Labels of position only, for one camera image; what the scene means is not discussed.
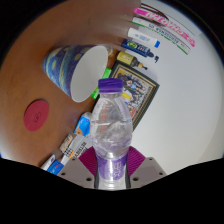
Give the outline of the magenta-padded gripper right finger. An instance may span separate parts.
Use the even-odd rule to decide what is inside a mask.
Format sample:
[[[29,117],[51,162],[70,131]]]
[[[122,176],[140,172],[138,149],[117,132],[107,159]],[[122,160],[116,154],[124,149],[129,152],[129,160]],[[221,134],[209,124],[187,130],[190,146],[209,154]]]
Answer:
[[[134,147],[129,148],[126,163],[126,187],[140,188],[166,176],[153,157],[145,157]]]

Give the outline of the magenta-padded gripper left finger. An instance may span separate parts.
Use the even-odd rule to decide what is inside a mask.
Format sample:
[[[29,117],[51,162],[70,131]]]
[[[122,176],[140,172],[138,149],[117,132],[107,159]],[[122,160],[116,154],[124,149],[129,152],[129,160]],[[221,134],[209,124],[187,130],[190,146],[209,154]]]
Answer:
[[[89,148],[78,158],[70,159],[58,176],[84,188],[97,188],[99,175],[94,148]]]

